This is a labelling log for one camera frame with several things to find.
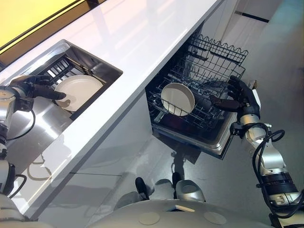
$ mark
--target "white bowl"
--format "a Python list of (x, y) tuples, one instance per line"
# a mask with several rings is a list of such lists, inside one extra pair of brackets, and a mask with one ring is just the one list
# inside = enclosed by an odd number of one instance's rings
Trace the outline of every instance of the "white bowl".
[(167, 84), (161, 91), (161, 98), (164, 108), (178, 116), (188, 115), (195, 106), (193, 93), (180, 83)]

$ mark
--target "white plate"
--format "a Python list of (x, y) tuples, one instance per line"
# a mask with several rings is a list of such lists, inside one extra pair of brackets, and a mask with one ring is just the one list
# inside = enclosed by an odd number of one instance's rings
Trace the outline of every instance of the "white plate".
[(65, 98), (56, 100), (56, 103), (63, 109), (76, 111), (102, 86), (103, 84), (98, 79), (88, 75), (68, 77), (55, 89), (66, 94)]
[(188, 113), (194, 109), (194, 95), (191, 90), (183, 84), (167, 84), (161, 91), (161, 98), (165, 109), (174, 115), (188, 115)]

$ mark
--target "white cabinet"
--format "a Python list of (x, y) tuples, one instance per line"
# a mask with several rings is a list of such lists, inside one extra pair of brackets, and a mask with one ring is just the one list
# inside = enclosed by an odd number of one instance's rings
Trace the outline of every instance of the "white cabinet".
[(76, 173), (122, 175), (152, 134), (146, 93), (129, 106), (117, 126)]
[(56, 227), (85, 227), (152, 134), (146, 93), (127, 108), (113, 130), (39, 216)]
[(202, 35), (215, 40), (221, 40), (238, 0), (224, 0), (207, 18), (202, 28)]

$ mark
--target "cabinet door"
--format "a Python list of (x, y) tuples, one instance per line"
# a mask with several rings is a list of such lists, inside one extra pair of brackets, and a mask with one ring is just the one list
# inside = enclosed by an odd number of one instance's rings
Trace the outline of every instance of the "cabinet door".
[(82, 167), (73, 172), (121, 175), (151, 134), (149, 110), (144, 93)]

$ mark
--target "dishwasher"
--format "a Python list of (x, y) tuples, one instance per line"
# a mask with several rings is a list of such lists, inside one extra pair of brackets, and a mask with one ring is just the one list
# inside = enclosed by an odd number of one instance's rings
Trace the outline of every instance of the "dishwasher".
[[(192, 34), (146, 87), (154, 136), (174, 150), (182, 145), (184, 150), (223, 159), (233, 137), (229, 128), (237, 114), (213, 107), (209, 96), (228, 99), (229, 77), (242, 77), (245, 68), (241, 64), (247, 55), (246, 50), (199, 32)], [(194, 109), (189, 113), (183, 110), (185, 116), (171, 114), (162, 104), (161, 92), (170, 83), (184, 84), (195, 97)]]

